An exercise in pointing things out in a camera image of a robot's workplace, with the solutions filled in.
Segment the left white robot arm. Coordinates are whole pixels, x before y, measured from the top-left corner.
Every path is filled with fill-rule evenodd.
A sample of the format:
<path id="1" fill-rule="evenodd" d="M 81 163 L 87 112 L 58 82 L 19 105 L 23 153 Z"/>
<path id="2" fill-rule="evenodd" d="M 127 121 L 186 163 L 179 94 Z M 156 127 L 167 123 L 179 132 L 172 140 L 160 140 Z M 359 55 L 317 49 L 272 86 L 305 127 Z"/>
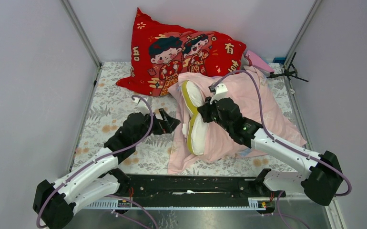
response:
<path id="1" fill-rule="evenodd" d="M 92 159 L 54 182 L 44 180 L 36 188 L 33 210 L 40 229 L 62 229 L 87 205 L 110 194 L 124 196 L 129 191 L 125 175 L 116 169 L 148 136 L 171 134 L 180 120 L 159 109 L 154 113 L 132 113 L 105 142 Z"/>

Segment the white pillow yellow trim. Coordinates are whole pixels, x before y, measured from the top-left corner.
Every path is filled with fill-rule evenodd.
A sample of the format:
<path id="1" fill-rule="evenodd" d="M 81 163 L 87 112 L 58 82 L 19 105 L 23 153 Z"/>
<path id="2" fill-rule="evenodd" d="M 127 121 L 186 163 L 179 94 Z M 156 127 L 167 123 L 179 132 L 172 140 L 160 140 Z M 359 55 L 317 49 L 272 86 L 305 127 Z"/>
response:
<path id="1" fill-rule="evenodd" d="M 202 156 L 206 148 L 206 134 L 209 124 L 203 121 L 197 108 L 204 105 L 205 98 L 200 88 L 192 81 L 184 81 L 181 86 L 184 110 L 189 121 L 184 124 L 187 147 L 193 155 Z"/>

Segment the pink pillowcase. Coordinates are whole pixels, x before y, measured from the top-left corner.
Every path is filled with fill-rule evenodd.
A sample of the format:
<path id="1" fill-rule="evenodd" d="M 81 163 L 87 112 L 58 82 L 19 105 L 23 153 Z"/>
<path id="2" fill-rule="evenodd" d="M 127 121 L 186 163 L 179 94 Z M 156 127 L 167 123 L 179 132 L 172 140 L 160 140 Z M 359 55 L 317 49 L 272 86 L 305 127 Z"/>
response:
<path id="1" fill-rule="evenodd" d="M 169 88 L 180 120 L 173 139 L 169 174 L 178 174 L 201 160 L 258 157 L 250 146 L 252 128 L 269 130 L 297 146 L 306 144 L 298 128 L 282 113 L 267 78 L 257 68 L 226 78 L 183 73 Z"/>

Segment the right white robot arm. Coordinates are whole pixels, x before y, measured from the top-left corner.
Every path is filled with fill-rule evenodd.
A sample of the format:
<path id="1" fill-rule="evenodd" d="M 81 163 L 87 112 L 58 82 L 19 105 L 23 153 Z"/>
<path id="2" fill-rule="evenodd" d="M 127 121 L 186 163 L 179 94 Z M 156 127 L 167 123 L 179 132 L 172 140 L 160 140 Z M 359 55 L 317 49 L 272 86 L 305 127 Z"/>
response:
<path id="1" fill-rule="evenodd" d="M 231 98 L 215 100 L 207 97 L 197 110 L 204 122 L 219 124 L 236 143 L 263 151 L 295 170 L 261 173 L 261 180 L 255 183 L 258 195 L 266 197 L 272 191 L 301 193 L 322 206 L 329 206 L 336 196 L 344 178 L 334 153 L 326 151 L 320 154 L 274 135 L 261 123 L 244 117 Z"/>

